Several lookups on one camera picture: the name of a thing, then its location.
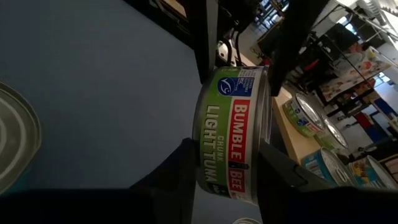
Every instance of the blue can label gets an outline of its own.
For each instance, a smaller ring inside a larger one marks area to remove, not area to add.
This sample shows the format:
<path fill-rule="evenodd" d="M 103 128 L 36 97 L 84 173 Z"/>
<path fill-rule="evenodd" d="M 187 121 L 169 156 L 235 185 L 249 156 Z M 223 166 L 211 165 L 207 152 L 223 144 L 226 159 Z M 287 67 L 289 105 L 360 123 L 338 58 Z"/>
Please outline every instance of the blue can label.
<path fill-rule="evenodd" d="M 254 77 L 224 77 L 218 80 L 218 91 L 224 96 L 251 96 Z"/>

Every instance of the black metal frame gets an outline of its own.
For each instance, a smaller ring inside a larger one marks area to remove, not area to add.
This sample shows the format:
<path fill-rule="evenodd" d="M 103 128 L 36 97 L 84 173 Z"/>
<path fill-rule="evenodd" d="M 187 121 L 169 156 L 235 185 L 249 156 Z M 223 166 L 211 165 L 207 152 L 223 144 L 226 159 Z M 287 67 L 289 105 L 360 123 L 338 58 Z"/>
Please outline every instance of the black metal frame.
<path fill-rule="evenodd" d="M 303 41 L 327 3 L 327 0 L 291 0 L 289 3 L 281 27 L 283 35 L 275 52 L 274 66 L 268 76 L 272 96 L 279 94 Z M 213 72 L 215 64 L 218 5 L 214 0 L 186 1 L 185 12 L 190 21 L 193 49 L 200 81 L 203 83 Z"/>

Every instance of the black cable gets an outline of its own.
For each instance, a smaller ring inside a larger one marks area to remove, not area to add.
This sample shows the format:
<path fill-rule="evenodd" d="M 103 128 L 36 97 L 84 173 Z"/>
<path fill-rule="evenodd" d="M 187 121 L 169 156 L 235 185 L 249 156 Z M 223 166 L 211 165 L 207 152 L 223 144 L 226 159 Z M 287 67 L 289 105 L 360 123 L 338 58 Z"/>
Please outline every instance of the black cable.
<path fill-rule="evenodd" d="M 231 66 L 231 61 L 232 61 L 232 45 L 229 42 L 229 40 L 227 40 L 226 38 L 223 38 L 223 42 L 226 45 L 226 48 L 228 49 L 228 56 L 227 56 L 227 61 L 226 63 L 228 64 L 228 66 Z"/>
<path fill-rule="evenodd" d="M 236 66 L 242 66 L 241 52 L 239 51 L 239 35 L 241 35 L 241 31 L 238 31 L 235 37 L 235 49 L 236 54 L 238 55 L 238 61 L 236 62 Z"/>

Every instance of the bumble bee tuna can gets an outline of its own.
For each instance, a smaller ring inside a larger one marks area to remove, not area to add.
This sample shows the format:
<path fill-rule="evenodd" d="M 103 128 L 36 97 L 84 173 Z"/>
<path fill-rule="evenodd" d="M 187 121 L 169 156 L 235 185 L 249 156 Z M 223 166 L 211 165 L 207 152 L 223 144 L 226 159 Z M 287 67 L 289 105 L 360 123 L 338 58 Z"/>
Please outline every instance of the bumble bee tuna can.
<path fill-rule="evenodd" d="M 219 68 L 203 85 L 193 124 L 197 182 L 211 194 L 257 204 L 260 139 L 269 142 L 268 67 Z"/>

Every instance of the can label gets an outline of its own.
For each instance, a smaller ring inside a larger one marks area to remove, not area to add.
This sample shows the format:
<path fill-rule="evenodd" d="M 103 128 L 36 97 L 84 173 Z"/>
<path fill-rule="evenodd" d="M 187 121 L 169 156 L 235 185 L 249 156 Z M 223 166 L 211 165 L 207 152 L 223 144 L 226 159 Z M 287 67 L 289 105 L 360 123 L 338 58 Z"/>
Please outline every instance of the can label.
<path fill-rule="evenodd" d="M 200 166 L 214 194 L 252 202 L 252 139 L 263 69 L 220 68 L 203 99 Z"/>
<path fill-rule="evenodd" d="M 362 187 L 386 188 L 376 171 L 370 165 L 368 158 L 348 164 L 348 169 L 354 175 L 357 183 Z"/>
<path fill-rule="evenodd" d="M 342 146 L 337 142 L 337 140 L 331 134 L 317 134 L 315 140 L 321 145 L 329 150 L 341 149 Z"/>
<path fill-rule="evenodd" d="M 299 104 L 291 99 L 283 105 L 286 117 L 293 124 L 295 129 L 306 137 L 312 137 L 315 133 L 321 131 L 315 124 L 310 122 L 304 112 L 299 107 Z"/>

